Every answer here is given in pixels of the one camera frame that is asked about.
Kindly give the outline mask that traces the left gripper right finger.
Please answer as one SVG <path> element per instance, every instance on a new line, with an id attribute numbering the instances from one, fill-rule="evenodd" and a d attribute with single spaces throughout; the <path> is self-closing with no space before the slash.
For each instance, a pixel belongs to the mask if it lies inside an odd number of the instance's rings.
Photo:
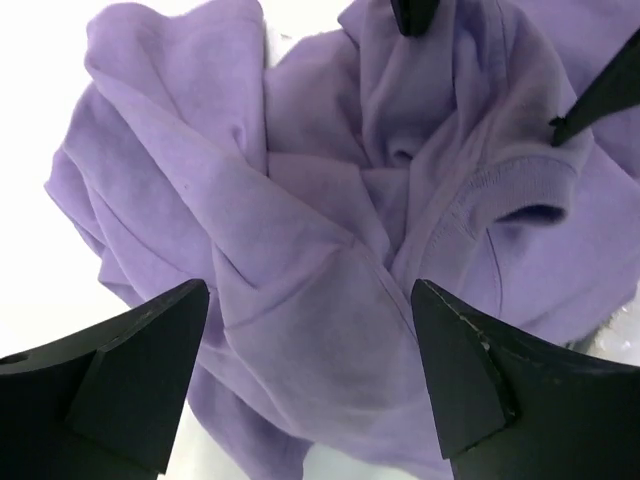
<path id="1" fill-rule="evenodd" d="M 639 475 L 639 370 L 562 348 L 417 281 L 411 306 L 441 454 L 457 479 Z"/>

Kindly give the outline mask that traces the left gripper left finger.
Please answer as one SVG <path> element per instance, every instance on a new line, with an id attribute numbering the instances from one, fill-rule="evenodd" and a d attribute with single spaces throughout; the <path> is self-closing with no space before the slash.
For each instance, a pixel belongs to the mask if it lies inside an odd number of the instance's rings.
<path id="1" fill-rule="evenodd" d="M 1 360 L 1 476 L 155 479 L 166 472 L 209 291 L 189 280 Z"/>

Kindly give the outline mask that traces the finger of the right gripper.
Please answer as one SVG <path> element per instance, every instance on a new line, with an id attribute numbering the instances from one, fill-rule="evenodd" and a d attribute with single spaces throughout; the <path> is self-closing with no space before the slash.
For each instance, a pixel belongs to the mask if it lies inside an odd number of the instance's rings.
<path id="1" fill-rule="evenodd" d="M 603 117 L 638 105 L 639 38 L 630 37 L 566 115 L 549 122 L 551 145 L 562 146 Z"/>
<path id="2" fill-rule="evenodd" d="M 391 0 L 393 14 L 401 35 L 424 35 L 437 12 L 439 0 Z"/>

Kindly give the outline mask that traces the purple t shirt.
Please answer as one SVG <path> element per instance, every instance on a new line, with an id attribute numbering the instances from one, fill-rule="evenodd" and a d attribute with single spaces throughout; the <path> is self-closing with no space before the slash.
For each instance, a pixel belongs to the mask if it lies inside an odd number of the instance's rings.
<path id="1" fill-rule="evenodd" d="M 550 143 L 639 25 L 635 1 L 386 1 L 265 62 L 255 1 L 88 25 L 92 81 L 46 189 L 131 306 L 211 292 L 188 392 L 253 479 L 324 444 L 447 479 L 410 308 L 418 279 L 556 344 L 639 280 L 639 115 Z"/>

